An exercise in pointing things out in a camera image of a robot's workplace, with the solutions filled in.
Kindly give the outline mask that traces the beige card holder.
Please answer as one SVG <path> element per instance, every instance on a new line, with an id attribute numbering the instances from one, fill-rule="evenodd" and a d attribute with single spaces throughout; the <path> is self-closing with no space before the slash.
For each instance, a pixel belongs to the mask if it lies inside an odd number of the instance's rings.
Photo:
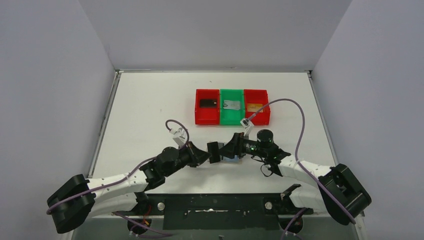
<path id="1" fill-rule="evenodd" d="M 220 162 L 228 164 L 239 164 L 241 163 L 241 159 L 238 155 L 235 155 L 233 158 L 220 155 Z"/>

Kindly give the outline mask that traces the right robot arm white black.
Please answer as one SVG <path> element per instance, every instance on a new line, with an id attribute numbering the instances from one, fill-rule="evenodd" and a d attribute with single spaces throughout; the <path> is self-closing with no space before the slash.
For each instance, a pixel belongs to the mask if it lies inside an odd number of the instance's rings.
<path id="1" fill-rule="evenodd" d="M 346 226 L 354 224 L 355 218 L 372 203 L 370 194 L 346 165 L 328 166 L 299 160 L 274 142 L 270 130 L 260 130 L 256 140 L 250 140 L 242 132 L 234 133 L 218 153 L 231 159 L 243 155 L 259 157 L 273 174 L 317 188 L 319 193 L 314 196 L 301 193 L 299 189 L 284 196 L 281 207 L 289 214 L 299 208 L 323 211 Z"/>

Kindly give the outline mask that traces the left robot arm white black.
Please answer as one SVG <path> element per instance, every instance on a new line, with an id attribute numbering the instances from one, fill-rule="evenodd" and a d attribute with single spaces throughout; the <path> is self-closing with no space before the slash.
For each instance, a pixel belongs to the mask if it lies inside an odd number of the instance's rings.
<path id="1" fill-rule="evenodd" d="M 186 166 L 196 168 L 211 157 L 192 142 L 182 148 L 166 147 L 128 173 L 103 178 L 74 175 L 48 199 L 46 211 L 53 219 L 56 232 L 65 234 L 81 226 L 88 217 L 106 212 L 130 211 L 140 214 L 148 207 L 142 193 L 163 185 L 166 178 Z M 130 197 L 128 207 L 121 196 Z"/>

